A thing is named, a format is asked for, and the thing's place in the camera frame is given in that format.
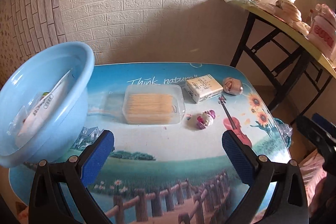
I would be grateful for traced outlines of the clear blue plastic bag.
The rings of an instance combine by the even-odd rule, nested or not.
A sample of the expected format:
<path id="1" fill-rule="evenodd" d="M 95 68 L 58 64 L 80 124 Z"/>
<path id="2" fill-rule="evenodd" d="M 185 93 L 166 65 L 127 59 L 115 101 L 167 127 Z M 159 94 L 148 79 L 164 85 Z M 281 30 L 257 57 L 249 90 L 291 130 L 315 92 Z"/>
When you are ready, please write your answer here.
<path id="1" fill-rule="evenodd" d="M 286 146 L 289 148 L 291 146 L 291 136 L 293 133 L 293 128 L 290 125 L 284 123 L 281 119 L 274 118 L 274 121 L 277 124 L 279 132 L 282 135 Z"/>

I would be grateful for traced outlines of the white packet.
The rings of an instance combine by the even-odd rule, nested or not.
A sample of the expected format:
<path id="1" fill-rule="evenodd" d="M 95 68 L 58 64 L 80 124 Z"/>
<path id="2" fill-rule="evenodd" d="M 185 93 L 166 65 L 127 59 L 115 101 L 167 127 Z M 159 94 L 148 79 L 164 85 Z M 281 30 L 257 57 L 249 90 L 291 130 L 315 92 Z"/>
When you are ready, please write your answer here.
<path id="1" fill-rule="evenodd" d="M 49 93 L 42 97 L 23 122 L 15 138 L 16 146 L 22 147 L 37 134 L 40 128 L 63 102 L 73 82 L 74 77 L 71 69 L 57 82 Z"/>

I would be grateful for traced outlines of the green white cylindrical bottle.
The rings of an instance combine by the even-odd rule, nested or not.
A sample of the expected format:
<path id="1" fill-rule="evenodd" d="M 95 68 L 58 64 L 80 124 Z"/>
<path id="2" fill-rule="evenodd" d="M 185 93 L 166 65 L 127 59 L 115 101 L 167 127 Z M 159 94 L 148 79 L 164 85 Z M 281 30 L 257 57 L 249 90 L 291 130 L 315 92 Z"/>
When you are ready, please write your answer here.
<path id="1" fill-rule="evenodd" d="M 49 92 L 44 92 L 44 93 L 41 95 L 41 99 L 45 98 L 47 95 L 49 95 Z"/>

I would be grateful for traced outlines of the small tan round toy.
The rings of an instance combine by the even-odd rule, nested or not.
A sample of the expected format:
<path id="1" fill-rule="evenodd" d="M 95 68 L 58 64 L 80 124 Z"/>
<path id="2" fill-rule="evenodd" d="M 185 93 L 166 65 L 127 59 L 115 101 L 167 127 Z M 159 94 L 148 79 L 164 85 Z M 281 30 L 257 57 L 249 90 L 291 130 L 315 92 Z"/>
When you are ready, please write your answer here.
<path id="1" fill-rule="evenodd" d="M 238 96 L 243 93 L 243 85 L 240 80 L 227 77 L 223 80 L 223 90 L 227 94 Z"/>

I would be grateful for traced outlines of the bag of bread buns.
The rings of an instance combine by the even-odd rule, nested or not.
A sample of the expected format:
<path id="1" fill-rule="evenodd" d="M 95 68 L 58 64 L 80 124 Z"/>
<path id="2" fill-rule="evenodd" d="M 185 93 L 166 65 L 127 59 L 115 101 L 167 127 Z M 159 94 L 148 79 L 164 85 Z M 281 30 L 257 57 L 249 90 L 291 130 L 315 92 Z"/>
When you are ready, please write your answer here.
<path id="1" fill-rule="evenodd" d="M 281 18 L 289 26 L 304 36 L 310 31 L 310 26 L 302 21 L 301 11 L 294 4 L 295 0 L 269 0 L 274 5 L 274 15 Z"/>

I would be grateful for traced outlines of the pink white figurine toy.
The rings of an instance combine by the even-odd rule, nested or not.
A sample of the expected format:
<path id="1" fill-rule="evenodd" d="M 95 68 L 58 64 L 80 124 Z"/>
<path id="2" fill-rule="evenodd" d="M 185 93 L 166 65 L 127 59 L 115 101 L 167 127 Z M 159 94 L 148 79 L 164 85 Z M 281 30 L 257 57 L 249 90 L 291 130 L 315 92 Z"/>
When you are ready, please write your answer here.
<path id="1" fill-rule="evenodd" d="M 203 130 L 211 126 L 214 123 L 215 118 L 216 114 L 214 110 L 205 111 L 197 117 L 197 127 L 200 130 Z"/>

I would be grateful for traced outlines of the small tissue pack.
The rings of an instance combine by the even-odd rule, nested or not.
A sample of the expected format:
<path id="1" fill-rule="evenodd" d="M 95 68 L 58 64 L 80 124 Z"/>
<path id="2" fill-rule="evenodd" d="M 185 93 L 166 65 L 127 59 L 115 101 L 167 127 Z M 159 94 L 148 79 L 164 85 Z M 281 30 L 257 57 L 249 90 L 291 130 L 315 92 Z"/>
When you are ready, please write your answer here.
<path id="1" fill-rule="evenodd" d="M 223 87 L 212 75 L 205 75 L 186 80 L 185 90 L 195 103 L 200 103 L 221 94 Z"/>

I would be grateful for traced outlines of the clear box of toothpicks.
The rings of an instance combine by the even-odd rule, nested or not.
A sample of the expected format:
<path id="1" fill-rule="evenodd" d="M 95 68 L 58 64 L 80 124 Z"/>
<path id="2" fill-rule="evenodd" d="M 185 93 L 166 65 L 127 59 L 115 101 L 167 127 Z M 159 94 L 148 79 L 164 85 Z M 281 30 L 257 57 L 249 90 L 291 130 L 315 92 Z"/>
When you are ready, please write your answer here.
<path id="1" fill-rule="evenodd" d="M 178 124 L 186 112 L 178 85 L 129 85 L 122 113 L 128 124 Z"/>

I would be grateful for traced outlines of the yellow folding side table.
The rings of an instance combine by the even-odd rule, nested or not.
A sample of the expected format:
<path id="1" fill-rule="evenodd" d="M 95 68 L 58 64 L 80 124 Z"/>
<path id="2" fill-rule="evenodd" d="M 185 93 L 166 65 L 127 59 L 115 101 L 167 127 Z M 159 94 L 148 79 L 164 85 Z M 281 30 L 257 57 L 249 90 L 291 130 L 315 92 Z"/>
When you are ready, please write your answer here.
<path id="1" fill-rule="evenodd" d="M 335 78 L 335 66 L 305 36 L 286 24 L 283 20 L 259 8 L 257 5 L 248 6 L 235 2 L 232 3 L 247 10 L 248 17 L 230 66 L 236 67 L 244 52 L 254 61 L 276 89 L 276 95 L 268 105 L 270 111 L 276 109 L 289 94 L 300 77 L 305 75 L 314 86 L 317 94 L 306 108 L 298 114 L 299 117 L 303 116 L 307 110 L 314 105 L 316 100 L 318 100 L 330 81 Z M 273 30 L 250 48 L 247 46 L 247 42 L 256 20 L 273 27 Z M 298 48 L 294 52 L 289 53 L 274 39 L 279 34 L 287 36 L 298 45 Z M 269 70 L 261 59 L 257 57 L 258 50 L 269 42 L 274 43 L 287 54 L 287 58 L 273 70 Z"/>

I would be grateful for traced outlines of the light blue plastic basin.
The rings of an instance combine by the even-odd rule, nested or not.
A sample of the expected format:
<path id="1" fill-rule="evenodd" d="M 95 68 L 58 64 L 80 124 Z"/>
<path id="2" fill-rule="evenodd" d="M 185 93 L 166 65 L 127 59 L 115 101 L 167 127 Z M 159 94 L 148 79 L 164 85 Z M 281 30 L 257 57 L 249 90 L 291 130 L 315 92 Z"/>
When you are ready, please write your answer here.
<path id="1" fill-rule="evenodd" d="M 60 158 L 80 135 L 88 112 L 87 84 L 92 76 L 95 56 L 82 42 L 65 42 L 47 48 L 21 65 L 1 89 L 1 166 L 11 168 L 25 161 L 54 161 Z M 22 106 L 28 114 L 72 69 L 74 77 L 68 94 L 25 145 L 15 144 L 7 134 L 10 122 Z"/>

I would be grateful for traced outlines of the clear plastic snack bag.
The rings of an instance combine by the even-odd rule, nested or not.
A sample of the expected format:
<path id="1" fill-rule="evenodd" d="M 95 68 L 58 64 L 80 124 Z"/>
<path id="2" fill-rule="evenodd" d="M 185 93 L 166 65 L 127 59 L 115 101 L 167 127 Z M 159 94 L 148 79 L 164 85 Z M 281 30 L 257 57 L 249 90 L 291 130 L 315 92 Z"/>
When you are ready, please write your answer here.
<path id="1" fill-rule="evenodd" d="M 24 122 L 27 117 L 28 117 L 27 108 L 25 106 L 22 106 L 18 111 L 17 115 L 10 122 L 7 134 L 10 136 L 17 136 L 21 131 L 21 128 L 24 125 Z"/>

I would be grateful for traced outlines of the pink white wipes package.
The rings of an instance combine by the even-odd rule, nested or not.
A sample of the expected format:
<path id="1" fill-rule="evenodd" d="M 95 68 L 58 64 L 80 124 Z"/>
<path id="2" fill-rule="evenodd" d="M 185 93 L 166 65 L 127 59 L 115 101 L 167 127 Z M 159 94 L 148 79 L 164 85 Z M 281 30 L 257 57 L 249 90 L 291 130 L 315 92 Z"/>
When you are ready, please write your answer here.
<path id="1" fill-rule="evenodd" d="M 327 4 L 317 4 L 308 40 L 332 63 L 335 62 L 335 12 Z"/>

